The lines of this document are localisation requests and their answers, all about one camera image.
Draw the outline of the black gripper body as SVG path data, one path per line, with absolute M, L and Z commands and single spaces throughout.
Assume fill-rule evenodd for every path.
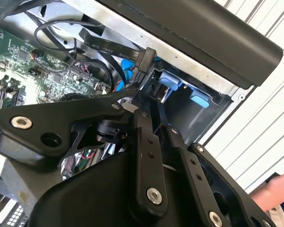
M 49 189 L 32 227 L 201 227 L 187 183 L 161 156 L 121 152 Z

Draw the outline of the person's hand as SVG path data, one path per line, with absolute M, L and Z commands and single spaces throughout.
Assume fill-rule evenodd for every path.
M 251 193 L 250 196 L 263 211 L 268 211 L 284 203 L 284 174 L 274 177 L 268 184 Z

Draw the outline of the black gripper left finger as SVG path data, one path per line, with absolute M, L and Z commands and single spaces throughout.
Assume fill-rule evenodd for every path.
M 143 92 L 121 91 L 3 108 L 0 154 L 7 159 L 3 179 L 26 214 L 31 214 L 49 189 L 66 181 L 60 164 L 72 154 L 114 143 L 115 154 L 134 151 L 161 156 L 155 134 L 157 104 L 160 102 Z

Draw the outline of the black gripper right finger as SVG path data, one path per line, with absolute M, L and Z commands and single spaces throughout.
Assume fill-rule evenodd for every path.
M 156 110 L 156 134 L 163 140 L 164 164 L 175 168 L 183 183 L 176 195 L 187 226 L 275 226 L 202 145 L 184 143 L 179 130 L 168 124 L 163 104 L 157 104 Z

